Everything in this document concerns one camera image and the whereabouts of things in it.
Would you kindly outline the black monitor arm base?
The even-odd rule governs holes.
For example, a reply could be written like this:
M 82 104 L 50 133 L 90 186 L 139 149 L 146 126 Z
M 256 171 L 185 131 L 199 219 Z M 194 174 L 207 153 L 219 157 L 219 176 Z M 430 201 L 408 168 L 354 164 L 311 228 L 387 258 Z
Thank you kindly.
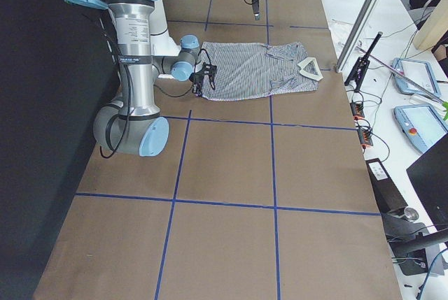
M 431 272 L 443 276 L 445 263 L 437 258 L 440 245 L 447 242 L 447 224 L 434 224 L 435 231 L 420 222 L 410 222 L 394 215 L 381 215 L 386 240 L 401 272 L 414 276 Z

